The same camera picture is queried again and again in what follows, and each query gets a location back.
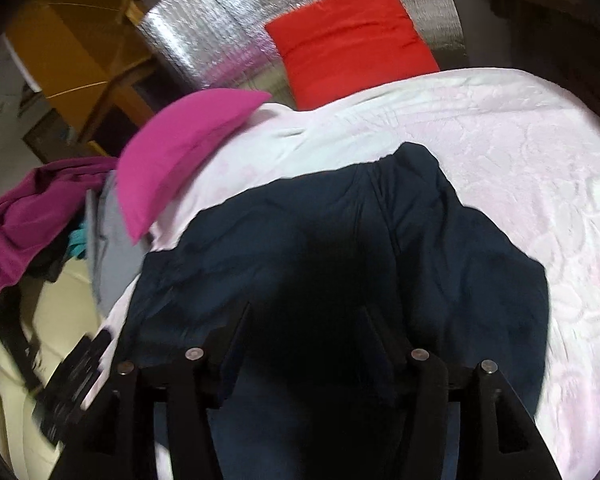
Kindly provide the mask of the navy blue padded jacket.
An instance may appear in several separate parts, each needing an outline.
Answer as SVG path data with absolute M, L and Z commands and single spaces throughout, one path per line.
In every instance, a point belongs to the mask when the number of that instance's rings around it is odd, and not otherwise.
M 384 338 L 448 363 L 491 359 L 526 408 L 539 403 L 544 269 L 417 144 L 198 214 L 145 258 L 116 357 L 171 362 L 244 307 L 245 361 L 210 415 L 229 479 L 413 478 Z

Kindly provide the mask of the magenta fleece garment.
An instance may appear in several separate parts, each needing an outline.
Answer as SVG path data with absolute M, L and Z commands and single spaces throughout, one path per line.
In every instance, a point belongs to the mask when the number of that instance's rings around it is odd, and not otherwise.
M 95 156 L 56 160 L 31 170 L 0 197 L 0 292 L 22 278 L 34 257 L 99 191 L 118 160 Z

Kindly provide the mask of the teal garment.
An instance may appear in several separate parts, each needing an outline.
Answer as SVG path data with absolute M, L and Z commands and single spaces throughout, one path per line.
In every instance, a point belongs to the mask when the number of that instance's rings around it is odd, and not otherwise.
M 73 231 L 69 233 L 66 258 L 83 260 L 86 258 L 87 228 L 83 220 Z

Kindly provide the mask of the grey folded garment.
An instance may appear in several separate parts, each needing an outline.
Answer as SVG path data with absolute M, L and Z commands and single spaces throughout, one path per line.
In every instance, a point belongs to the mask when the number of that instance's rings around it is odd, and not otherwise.
M 143 238 L 133 243 L 126 232 L 116 187 L 110 171 L 100 192 L 85 196 L 86 260 L 96 308 L 106 318 L 132 283 L 150 243 Z

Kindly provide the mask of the red pillow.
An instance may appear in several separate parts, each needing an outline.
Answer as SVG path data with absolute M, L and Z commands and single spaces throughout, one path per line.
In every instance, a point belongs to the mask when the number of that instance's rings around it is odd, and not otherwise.
M 299 110 L 439 70 L 400 0 L 317 0 L 265 30 Z

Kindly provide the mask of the magenta pillow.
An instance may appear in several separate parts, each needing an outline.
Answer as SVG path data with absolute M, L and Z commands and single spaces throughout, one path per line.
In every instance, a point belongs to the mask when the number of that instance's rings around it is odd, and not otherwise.
M 270 97 L 260 90 L 201 90 L 160 110 L 140 128 L 116 170 L 122 219 L 134 244 L 187 179 Z

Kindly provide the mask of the black garment on sofa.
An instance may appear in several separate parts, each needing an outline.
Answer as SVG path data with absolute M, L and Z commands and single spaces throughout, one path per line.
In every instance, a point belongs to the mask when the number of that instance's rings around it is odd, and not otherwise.
M 0 374 L 34 399 L 98 322 L 84 260 L 67 260 L 53 282 L 23 276 L 0 292 Z

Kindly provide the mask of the silver foil insulation board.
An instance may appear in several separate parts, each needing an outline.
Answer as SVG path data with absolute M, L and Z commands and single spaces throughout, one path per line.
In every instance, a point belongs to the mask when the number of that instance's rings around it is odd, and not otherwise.
M 160 0 L 138 30 L 189 91 L 242 88 L 294 107 L 283 61 L 265 23 L 316 0 Z M 468 64 L 453 0 L 401 0 L 444 70 Z

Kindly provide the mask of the white bed sheet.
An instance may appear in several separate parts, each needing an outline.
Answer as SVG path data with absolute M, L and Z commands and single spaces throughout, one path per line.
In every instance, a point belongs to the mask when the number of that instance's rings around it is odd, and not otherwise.
M 447 70 L 309 112 L 266 101 L 151 225 L 176 247 L 198 214 L 278 180 L 377 162 L 405 143 L 437 159 L 458 200 L 544 269 L 545 367 L 530 413 L 565 479 L 600 471 L 600 120 L 570 92 L 519 70 Z M 140 273 L 106 326 L 116 351 Z

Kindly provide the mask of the cream leather sofa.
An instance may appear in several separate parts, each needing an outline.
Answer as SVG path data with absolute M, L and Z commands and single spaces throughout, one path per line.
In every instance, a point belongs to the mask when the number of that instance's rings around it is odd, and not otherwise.
M 33 419 L 22 373 L 47 384 L 101 320 L 84 260 L 68 260 L 56 281 L 25 276 L 0 293 L 0 455 L 16 478 L 46 479 L 59 457 Z

